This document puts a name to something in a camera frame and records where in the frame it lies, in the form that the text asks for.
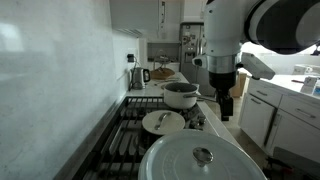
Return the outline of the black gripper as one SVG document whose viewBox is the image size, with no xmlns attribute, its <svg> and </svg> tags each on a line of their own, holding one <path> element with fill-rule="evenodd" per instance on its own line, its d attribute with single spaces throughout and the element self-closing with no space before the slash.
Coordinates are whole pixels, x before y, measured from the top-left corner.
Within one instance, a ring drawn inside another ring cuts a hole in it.
<svg viewBox="0 0 320 180">
<path fill-rule="evenodd" d="M 216 100 L 220 104 L 222 121 L 228 121 L 233 115 L 233 98 L 229 96 L 229 90 L 235 85 L 236 78 L 236 72 L 209 73 L 209 83 L 216 89 Z"/>
</svg>

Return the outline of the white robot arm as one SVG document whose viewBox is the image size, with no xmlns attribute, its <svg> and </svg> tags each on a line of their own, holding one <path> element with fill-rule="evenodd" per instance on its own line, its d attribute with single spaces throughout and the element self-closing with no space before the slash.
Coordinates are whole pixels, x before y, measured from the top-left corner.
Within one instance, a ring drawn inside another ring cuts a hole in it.
<svg viewBox="0 0 320 180">
<path fill-rule="evenodd" d="M 221 119 L 227 121 L 233 115 L 230 89 L 240 68 L 256 80 L 275 75 L 255 55 L 241 51 L 244 43 L 281 55 L 296 54 L 319 44 L 319 22 L 320 0 L 207 0 L 206 46 L 192 63 L 208 71 Z"/>
</svg>

